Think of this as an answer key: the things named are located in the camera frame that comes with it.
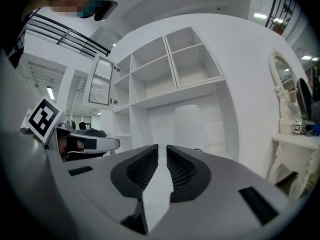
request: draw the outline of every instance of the fluorescent light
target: fluorescent light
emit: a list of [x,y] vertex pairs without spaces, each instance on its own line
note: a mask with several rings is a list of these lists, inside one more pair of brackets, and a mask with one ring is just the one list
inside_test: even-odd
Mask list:
[[52,87],[47,86],[46,90],[48,91],[48,94],[49,94],[51,100],[55,100],[55,96],[54,96],[54,92],[52,91]]
[[255,13],[253,16],[256,17],[256,18],[261,18],[261,19],[266,19],[267,18],[267,15],[260,14],[260,13]]
[[305,56],[302,57],[302,59],[303,59],[304,61],[310,61],[311,58],[312,58],[312,57],[309,56],[309,55],[305,55]]
[[275,18],[273,21],[274,21],[274,22],[278,22],[278,23],[280,23],[280,24],[282,24],[282,23],[284,22],[283,19],[278,19],[278,18]]

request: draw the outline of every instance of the open cabinet door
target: open cabinet door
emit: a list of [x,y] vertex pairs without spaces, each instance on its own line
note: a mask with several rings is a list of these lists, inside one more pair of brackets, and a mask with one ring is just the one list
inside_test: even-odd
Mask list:
[[93,60],[83,95],[83,106],[99,110],[115,109],[111,82],[115,64],[97,54]]

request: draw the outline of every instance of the metal railing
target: metal railing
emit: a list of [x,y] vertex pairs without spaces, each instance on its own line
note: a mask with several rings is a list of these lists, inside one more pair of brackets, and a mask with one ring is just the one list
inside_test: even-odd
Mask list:
[[295,0],[273,0],[265,27],[273,30],[279,35],[282,35],[292,18],[295,8]]
[[96,56],[97,52],[106,56],[110,54],[110,50],[85,35],[37,13],[29,20],[26,29],[52,41],[57,41],[57,45],[79,52],[79,54],[91,59]]

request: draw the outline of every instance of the white cabinet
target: white cabinet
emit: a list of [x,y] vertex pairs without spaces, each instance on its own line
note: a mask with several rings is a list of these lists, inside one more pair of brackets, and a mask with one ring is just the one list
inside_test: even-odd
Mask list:
[[[194,29],[160,36],[117,67],[120,71],[113,72],[110,97],[118,102],[113,105],[113,131],[121,141],[118,153],[152,144],[174,145],[175,109],[198,105],[209,138],[203,151],[238,159],[239,141],[225,141],[226,135],[239,139],[236,117],[226,124],[222,116],[235,110],[228,86]],[[223,102],[227,105],[220,107],[221,99],[227,99]]]

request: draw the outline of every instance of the black and white square marker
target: black and white square marker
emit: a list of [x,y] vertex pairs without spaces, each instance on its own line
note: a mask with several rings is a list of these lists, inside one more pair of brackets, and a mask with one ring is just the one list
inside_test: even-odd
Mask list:
[[61,114],[55,104],[45,96],[32,111],[28,120],[30,129],[45,143]]

